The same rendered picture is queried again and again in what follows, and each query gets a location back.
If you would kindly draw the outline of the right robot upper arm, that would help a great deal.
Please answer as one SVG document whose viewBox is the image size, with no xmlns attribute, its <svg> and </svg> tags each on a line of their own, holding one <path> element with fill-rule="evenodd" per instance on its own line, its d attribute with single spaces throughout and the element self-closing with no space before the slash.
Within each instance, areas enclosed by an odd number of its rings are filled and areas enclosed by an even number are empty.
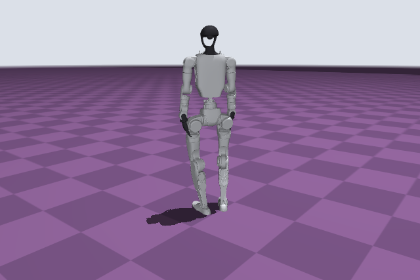
<svg viewBox="0 0 420 280">
<path fill-rule="evenodd" d="M 236 89 L 236 60 L 233 57 L 225 56 L 226 58 L 226 78 L 228 83 L 224 86 L 226 93 L 234 92 Z"/>
</svg>

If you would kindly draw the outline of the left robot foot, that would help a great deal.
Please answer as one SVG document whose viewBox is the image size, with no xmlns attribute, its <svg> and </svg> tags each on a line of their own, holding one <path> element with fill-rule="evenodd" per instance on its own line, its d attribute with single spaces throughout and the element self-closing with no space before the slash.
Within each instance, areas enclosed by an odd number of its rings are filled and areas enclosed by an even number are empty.
<svg viewBox="0 0 420 280">
<path fill-rule="evenodd" d="M 206 205 L 204 205 L 204 206 L 205 206 L 205 208 L 204 208 L 204 209 L 203 209 L 203 208 L 201 208 L 201 205 L 200 205 L 200 202 L 199 202 L 199 201 L 193 201 L 192 206 L 193 206 L 196 210 L 200 211 L 200 212 L 201 212 L 202 214 L 204 214 L 204 215 L 210 215 L 210 214 L 211 214 L 211 210 L 210 210 L 210 208 L 209 208 L 209 207 L 206 207 Z"/>
</svg>

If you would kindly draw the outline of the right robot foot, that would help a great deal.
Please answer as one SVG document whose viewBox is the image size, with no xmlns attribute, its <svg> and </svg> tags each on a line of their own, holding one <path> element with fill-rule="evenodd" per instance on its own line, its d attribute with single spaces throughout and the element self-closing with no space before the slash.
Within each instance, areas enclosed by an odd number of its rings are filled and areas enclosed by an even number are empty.
<svg viewBox="0 0 420 280">
<path fill-rule="evenodd" d="M 228 210 L 227 206 L 228 206 L 228 200 L 226 198 L 226 204 L 224 204 L 224 200 L 221 204 L 221 197 L 219 197 L 218 199 L 218 206 L 219 206 L 219 210 L 222 212 L 226 212 Z"/>
</svg>

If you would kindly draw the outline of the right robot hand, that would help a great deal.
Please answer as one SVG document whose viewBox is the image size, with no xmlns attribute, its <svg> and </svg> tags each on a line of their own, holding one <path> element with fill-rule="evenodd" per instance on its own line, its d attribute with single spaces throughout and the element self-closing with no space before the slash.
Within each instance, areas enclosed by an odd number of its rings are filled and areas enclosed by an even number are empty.
<svg viewBox="0 0 420 280">
<path fill-rule="evenodd" d="M 234 116 L 235 116 L 235 112 L 234 112 L 234 111 L 232 111 L 232 112 L 230 113 L 230 117 L 232 118 L 232 120 L 234 119 Z M 230 128 L 230 130 L 231 130 L 231 128 Z"/>
</svg>

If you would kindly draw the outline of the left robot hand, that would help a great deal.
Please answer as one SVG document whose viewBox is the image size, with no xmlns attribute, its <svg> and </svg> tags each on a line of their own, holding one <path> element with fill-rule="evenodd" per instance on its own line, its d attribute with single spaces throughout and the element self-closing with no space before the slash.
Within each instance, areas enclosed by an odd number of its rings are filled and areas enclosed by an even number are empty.
<svg viewBox="0 0 420 280">
<path fill-rule="evenodd" d="M 187 117 L 186 117 L 186 114 L 182 114 L 181 115 L 181 118 L 182 118 L 182 120 L 180 120 L 180 122 L 182 122 L 182 126 L 183 126 L 183 128 L 184 128 L 184 130 L 187 132 L 187 134 L 190 136 L 190 132 L 189 132 L 189 130 L 188 130 L 188 126 L 187 126 Z M 190 137 L 192 137 L 192 136 L 190 136 Z"/>
</svg>

